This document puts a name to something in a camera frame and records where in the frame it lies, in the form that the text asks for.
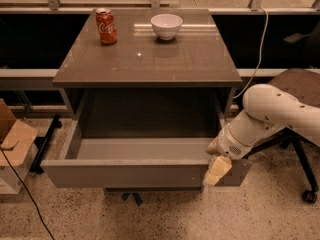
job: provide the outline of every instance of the chair seat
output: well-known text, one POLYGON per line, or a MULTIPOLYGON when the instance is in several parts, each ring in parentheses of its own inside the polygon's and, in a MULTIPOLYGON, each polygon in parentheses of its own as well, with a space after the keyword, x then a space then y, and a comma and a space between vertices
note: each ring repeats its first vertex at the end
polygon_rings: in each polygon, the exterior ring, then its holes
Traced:
POLYGON ((268 84, 291 94, 306 105, 320 108, 320 74, 306 69, 288 69, 268 84))

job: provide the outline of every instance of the bowl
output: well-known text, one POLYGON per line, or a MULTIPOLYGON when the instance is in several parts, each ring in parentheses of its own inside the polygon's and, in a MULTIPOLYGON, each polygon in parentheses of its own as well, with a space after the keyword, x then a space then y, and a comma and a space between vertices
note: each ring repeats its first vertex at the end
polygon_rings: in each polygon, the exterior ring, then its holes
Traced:
POLYGON ((162 40, 171 40, 179 32, 183 20, 174 14, 158 14, 151 19, 153 31, 162 40))

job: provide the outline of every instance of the red can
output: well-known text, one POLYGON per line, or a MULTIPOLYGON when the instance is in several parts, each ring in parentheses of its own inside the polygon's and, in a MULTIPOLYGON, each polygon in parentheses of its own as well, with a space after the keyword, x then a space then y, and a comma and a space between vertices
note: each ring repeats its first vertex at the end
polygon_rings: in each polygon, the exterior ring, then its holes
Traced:
POLYGON ((96 21, 101 43, 114 44, 117 42, 117 30, 114 25, 114 17, 111 10, 105 8, 97 9, 96 21))

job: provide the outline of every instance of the speckled floor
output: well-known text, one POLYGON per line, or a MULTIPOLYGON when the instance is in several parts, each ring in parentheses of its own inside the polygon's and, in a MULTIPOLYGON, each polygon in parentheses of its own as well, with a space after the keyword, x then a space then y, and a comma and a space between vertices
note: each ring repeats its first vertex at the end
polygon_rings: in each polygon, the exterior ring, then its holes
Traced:
MULTIPOLYGON (((58 157, 70 126, 61 119, 46 153, 58 157)), ((29 119, 44 134, 50 120, 29 119)), ((304 145, 320 181, 320 149, 304 145)), ((250 158, 253 166, 240 187, 209 187, 202 193, 141 193, 133 198, 103 189, 57 189, 46 174, 25 183, 55 239, 320 239, 320 201, 301 200, 308 188, 290 146, 250 158)), ((0 195, 0 239, 50 239, 25 189, 0 195)))

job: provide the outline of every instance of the box flap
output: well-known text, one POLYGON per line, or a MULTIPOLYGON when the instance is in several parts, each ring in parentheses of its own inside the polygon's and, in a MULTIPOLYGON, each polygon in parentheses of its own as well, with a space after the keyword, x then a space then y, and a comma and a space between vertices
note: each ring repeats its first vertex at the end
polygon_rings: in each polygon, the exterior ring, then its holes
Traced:
POLYGON ((0 142, 7 136, 15 122, 16 117, 7 107, 4 100, 0 99, 0 142))
MULTIPOLYGON (((23 164, 28 150, 37 137, 37 134, 38 130, 20 120, 16 120, 7 137, 1 144, 1 148, 6 149, 4 152, 12 166, 20 166, 23 164)), ((0 166, 9 166, 2 153, 0 154, 0 166)))

